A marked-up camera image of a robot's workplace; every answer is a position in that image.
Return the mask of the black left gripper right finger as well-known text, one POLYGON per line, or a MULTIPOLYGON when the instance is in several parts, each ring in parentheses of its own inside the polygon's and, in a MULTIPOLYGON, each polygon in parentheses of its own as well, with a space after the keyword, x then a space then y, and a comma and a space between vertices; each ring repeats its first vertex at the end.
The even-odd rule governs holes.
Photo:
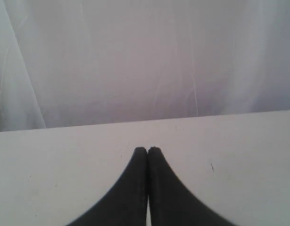
POLYGON ((175 175, 158 147, 148 150, 149 209, 153 226, 232 226, 175 175))

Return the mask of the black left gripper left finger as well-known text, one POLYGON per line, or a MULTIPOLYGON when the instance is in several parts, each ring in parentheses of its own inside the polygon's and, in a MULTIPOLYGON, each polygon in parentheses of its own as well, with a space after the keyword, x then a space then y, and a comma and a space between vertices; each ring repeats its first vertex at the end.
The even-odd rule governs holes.
POLYGON ((70 226, 145 226, 148 204, 148 155, 135 148, 110 190, 70 226))

